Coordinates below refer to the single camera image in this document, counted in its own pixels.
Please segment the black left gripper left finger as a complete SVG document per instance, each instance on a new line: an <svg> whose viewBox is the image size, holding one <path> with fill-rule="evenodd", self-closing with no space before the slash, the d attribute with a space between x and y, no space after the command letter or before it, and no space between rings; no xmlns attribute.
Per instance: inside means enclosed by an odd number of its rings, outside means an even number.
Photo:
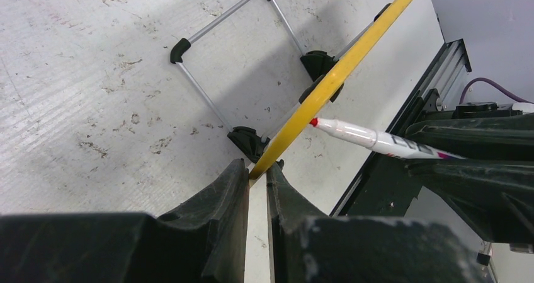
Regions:
<svg viewBox="0 0 534 283"><path fill-rule="evenodd" d="M174 282L244 282L249 178L235 159L204 189L159 216L172 228L164 259Z"/></svg>

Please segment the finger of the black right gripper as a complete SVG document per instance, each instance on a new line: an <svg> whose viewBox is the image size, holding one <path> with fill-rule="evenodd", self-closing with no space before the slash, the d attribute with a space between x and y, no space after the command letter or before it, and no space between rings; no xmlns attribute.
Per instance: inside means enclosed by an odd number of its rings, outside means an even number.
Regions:
<svg viewBox="0 0 534 283"><path fill-rule="evenodd" d="M412 159L406 168L484 241L533 244L531 161Z"/></svg>
<svg viewBox="0 0 534 283"><path fill-rule="evenodd" d="M470 159L532 160L533 114L427 120L409 126L405 138Z"/></svg>

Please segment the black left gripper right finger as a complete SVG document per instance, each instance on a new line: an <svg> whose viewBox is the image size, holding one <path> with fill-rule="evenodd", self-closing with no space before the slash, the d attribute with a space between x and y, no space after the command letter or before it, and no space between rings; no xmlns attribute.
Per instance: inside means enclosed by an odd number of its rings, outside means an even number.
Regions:
<svg viewBox="0 0 534 283"><path fill-rule="evenodd" d="M291 186L281 163L266 178L271 281L333 282L331 266L309 249L309 235L319 232L314 222L325 213Z"/></svg>

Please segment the white marker pen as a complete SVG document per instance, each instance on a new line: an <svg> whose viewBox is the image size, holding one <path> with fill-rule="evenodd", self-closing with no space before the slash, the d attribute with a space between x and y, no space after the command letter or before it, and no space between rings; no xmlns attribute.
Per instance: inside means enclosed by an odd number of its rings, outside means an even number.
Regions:
<svg viewBox="0 0 534 283"><path fill-rule="evenodd" d="M398 159L463 159L431 146L340 120L313 118L310 125L326 134Z"/></svg>

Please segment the yellow framed whiteboard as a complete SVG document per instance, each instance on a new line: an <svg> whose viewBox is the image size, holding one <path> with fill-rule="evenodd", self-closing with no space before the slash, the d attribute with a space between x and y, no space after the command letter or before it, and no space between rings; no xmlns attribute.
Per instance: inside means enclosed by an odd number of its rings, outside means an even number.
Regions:
<svg viewBox="0 0 534 283"><path fill-rule="evenodd" d="M287 120L249 174L257 180L306 128L413 0L394 0Z"/></svg>

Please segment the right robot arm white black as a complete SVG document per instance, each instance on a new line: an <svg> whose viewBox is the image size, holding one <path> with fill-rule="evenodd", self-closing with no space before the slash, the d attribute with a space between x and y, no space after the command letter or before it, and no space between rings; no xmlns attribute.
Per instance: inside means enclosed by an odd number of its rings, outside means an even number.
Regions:
<svg viewBox="0 0 534 283"><path fill-rule="evenodd" d="M413 159L409 176L441 197L484 241L533 244L533 115L464 103L428 112L405 137L457 155Z"/></svg>

